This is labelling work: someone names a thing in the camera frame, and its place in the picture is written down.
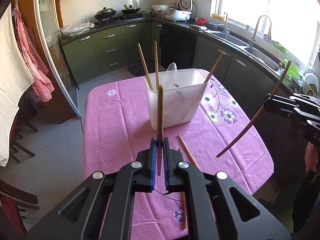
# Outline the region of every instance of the flower print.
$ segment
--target flower print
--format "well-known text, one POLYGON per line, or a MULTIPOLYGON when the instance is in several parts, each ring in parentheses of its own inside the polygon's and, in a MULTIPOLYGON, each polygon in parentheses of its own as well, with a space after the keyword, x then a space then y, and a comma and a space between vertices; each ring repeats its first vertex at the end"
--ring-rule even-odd
POLYGON ((209 104, 211 106, 214 106, 217 101, 215 98, 212 97, 212 95, 205 93, 202 97, 201 104, 206 105, 209 104))
POLYGON ((174 217, 178 219, 178 222, 183 221, 183 209, 182 207, 178 206, 178 209, 174 212, 174 217))
POLYGON ((239 104, 234 100, 233 97, 229 97, 226 99, 226 102, 228 103, 228 106, 235 109, 235 110, 239 110, 240 106, 239 104))
POLYGON ((117 90, 111 89, 108 91, 107 95, 113 97, 117 94, 117 90))
POLYGON ((236 114, 229 109, 223 109, 223 111, 220 111, 220 115, 223 117, 223 120, 227 122, 228 124, 235 124, 237 121, 236 114))
POLYGON ((211 124, 216 124, 217 122, 220 121, 220 116, 215 111, 207 110, 205 111, 205 114, 203 116, 204 116, 204 119, 209 121, 211 124))
POLYGON ((222 86, 222 85, 218 85, 218 89, 219 89, 220 91, 224 92, 224 93, 228 93, 228 91, 227 91, 227 90, 225 89, 225 87, 222 86))

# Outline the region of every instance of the table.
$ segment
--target table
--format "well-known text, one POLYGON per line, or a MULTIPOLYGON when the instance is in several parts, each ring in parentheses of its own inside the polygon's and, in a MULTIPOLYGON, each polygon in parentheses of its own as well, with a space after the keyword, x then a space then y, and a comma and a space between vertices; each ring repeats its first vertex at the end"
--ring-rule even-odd
MULTIPOLYGON (((85 108, 85 178, 95 171, 117 172, 135 161, 137 153, 148 149, 151 137, 156 137, 148 117, 144 77, 94 88, 85 108)), ((181 147, 184 160, 191 162, 177 138, 180 134, 201 171, 224 171, 253 194, 273 173, 271 156, 254 127, 216 158, 248 122, 238 103, 212 76, 193 120, 164 129, 164 136, 169 138, 171 149, 181 147)), ((153 193, 136 193, 131 239, 177 239, 188 234, 187 229, 181 230, 182 194, 163 195, 165 192, 162 172, 156 176, 153 193)))

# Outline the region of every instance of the hand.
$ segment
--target hand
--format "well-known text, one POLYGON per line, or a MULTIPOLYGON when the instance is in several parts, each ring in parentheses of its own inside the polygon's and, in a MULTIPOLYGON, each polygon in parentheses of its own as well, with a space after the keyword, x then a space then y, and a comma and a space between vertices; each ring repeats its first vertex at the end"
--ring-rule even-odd
POLYGON ((310 169, 313 172, 317 171, 317 163, 319 161, 319 154, 316 150, 316 147, 312 144, 309 143, 307 148, 306 148, 306 155, 304 157, 304 161, 306 163, 306 171, 309 171, 310 169))

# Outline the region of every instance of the metal pivot bolt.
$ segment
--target metal pivot bolt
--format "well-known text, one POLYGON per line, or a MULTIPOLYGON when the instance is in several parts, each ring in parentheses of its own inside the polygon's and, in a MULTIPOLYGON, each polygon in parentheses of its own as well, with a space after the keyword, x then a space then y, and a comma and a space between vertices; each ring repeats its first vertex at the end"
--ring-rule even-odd
POLYGON ((101 179, 103 177, 103 174, 101 171, 96 171, 94 174, 92 174, 92 177, 94 179, 101 179))
POLYGON ((142 163, 141 162, 133 162, 131 163, 131 167, 137 169, 137 168, 141 168, 142 163))
POLYGON ((183 169, 189 167, 189 163, 187 163, 187 162, 179 162, 178 165, 179 165, 180 168, 183 168, 183 169))
POLYGON ((218 177, 218 179, 226 179, 228 177, 228 175, 223 171, 219 171, 217 173, 217 177, 218 177))

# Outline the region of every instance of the red checkered apron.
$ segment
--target red checkered apron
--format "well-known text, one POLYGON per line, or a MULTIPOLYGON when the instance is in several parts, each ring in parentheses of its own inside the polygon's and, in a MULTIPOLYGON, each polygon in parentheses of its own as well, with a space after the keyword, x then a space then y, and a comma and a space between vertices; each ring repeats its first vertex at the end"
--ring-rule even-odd
POLYGON ((48 102, 52 98, 51 92, 54 90, 50 79, 46 77, 49 70, 36 50, 35 39, 33 37, 32 30, 27 28, 22 20, 18 1, 16 1, 14 5, 12 15, 14 16, 19 50, 35 79, 32 87, 42 102, 48 102))

